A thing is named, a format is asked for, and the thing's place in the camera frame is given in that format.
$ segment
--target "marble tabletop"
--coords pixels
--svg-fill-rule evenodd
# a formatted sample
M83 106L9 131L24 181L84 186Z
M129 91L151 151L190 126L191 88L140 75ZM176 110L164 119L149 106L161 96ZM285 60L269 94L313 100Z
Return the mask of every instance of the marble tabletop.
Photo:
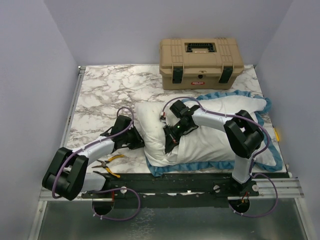
M219 92L233 92L235 90L250 91L252 95L262 96L262 91L253 65L246 65L243 73L238 76L231 89ZM120 107L129 107L134 110L138 102L167 102L172 98L181 96L197 97L199 95L218 92L212 89L199 90L163 90L162 77L158 65L100 65L87 66L77 100L70 134L66 144L67 148L83 146L95 140L101 133L114 125L116 113ZM268 114L262 118L264 127L269 132L275 148L279 145ZM140 130L137 118L134 125ZM115 173L150 173L143 148L129 150L119 149L112 155L124 154L108 164ZM92 172L94 162L87 168ZM199 173L230 173L232 170L219 170L214 167L196 171ZM253 172L265 172L257 166Z

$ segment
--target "white wall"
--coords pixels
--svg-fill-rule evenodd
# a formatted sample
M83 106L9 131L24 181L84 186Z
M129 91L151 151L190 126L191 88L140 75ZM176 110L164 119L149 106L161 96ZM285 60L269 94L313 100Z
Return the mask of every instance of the white wall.
M320 1L294 0L256 71L320 237Z
M157 64L163 38L235 37L257 64L292 0L44 0L79 65Z
M0 239L27 239L77 64L41 0L0 1Z

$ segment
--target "yellow handle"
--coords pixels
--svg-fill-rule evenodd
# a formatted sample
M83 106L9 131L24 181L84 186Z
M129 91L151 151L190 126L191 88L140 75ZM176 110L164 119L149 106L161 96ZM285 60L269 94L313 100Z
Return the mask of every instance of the yellow handle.
M120 175L113 173L113 172L110 170L110 168L106 167L105 169L106 169L106 171L107 171L109 174L117 177L118 179L121 177Z
M124 156L125 156L125 155L123 155L123 154L115 155L115 156L113 156L113 157L110 157L110 158L108 159L108 161L111 162L111 161L113 161L113 160L115 160L115 159L123 158Z
M276 141L277 141L277 142L280 142L280 138L279 138L279 135L278 135L276 129L273 128L273 130L274 130L274 134L275 134Z

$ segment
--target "bolt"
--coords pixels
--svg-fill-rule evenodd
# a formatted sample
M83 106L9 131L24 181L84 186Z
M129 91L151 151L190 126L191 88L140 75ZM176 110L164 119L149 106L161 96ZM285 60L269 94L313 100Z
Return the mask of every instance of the bolt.
M259 191L258 185L256 185L256 184L252 185L252 190L255 192L258 192Z
M126 189L126 187L125 186L123 186L123 187L121 187L122 189L120 190L120 192L122 193L122 194L125 194L126 192L127 192L127 189Z
M213 187L213 190L216 192L216 193L219 193L220 192L220 187L218 185L215 185Z

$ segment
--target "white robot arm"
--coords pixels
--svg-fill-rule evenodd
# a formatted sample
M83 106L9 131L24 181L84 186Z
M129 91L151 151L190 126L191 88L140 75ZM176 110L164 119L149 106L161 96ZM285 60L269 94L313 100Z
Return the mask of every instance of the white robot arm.
M211 114L198 105L189 108L180 100L177 100L170 110L180 119L174 126L165 126L165 152L169 153L179 144L180 137L186 135L200 126L220 130L226 133L230 146L235 153L234 170L232 177L240 184L250 179L252 167L252 155L260 147L264 140L261 130L245 119L253 120L250 114L244 110L232 115L238 115L244 119L227 117L227 114Z
M110 133L107 130L96 140L82 147L59 148L42 180L42 186L68 200L73 200L79 193L101 190L106 182L106 176L99 172L87 173L87 167L120 148L134 150L145 145L133 125L123 132L129 128L131 122L130 117L119 115L114 126L109 129Z

